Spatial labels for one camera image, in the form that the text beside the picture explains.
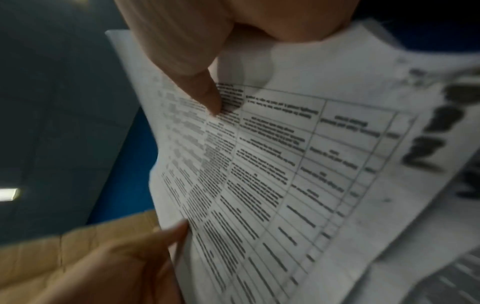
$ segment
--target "hand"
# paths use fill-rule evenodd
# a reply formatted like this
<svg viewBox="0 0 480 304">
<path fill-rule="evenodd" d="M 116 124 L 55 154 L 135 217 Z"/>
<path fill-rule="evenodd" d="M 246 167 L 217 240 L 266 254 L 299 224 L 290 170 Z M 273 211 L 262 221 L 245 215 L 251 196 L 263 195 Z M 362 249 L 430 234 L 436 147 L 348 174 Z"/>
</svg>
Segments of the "hand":
<svg viewBox="0 0 480 304">
<path fill-rule="evenodd" d="M 235 23 L 289 42 L 346 26 L 359 0 L 115 0 L 150 60 L 216 115 L 222 102 L 207 68 Z"/>
<path fill-rule="evenodd" d="M 34 304 L 180 304 L 168 247 L 184 241 L 188 230 L 188 221 L 182 220 L 170 229 L 101 247 Z"/>
</svg>

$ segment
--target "stack of paper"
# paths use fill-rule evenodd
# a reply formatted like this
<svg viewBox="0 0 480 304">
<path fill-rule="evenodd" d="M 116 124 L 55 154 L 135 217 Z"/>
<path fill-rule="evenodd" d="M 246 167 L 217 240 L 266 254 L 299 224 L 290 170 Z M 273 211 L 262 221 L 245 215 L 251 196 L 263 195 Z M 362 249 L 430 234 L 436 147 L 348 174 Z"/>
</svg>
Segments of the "stack of paper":
<svg viewBox="0 0 480 304">
<path fill-rule="evenodd" d="M 308 44 L 237 34 L 209 69 L 212 117 L 129 31 L 108 35 L 158 144 L 160 225 L 190 220 L 187 303 L 399 303 L 480 244 L 476 173 L 409 227 L 480 146 L 480 54 L 411 53 L 360 24 Z"/>
</svg>

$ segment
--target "ceiling light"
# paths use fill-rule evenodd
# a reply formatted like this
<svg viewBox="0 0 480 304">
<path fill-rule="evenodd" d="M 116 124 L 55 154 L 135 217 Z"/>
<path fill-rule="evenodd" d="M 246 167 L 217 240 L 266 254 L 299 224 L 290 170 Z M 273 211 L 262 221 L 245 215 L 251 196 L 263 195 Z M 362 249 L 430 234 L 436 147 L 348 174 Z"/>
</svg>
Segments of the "ceiling light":
<svg viewBox="0 0 480 304">
<path fill-rule="evenodd" d="M 0 189 L 0 202 L 10 202 L 16 199 L 20 191 L 18 188 Z"/>
</svg>

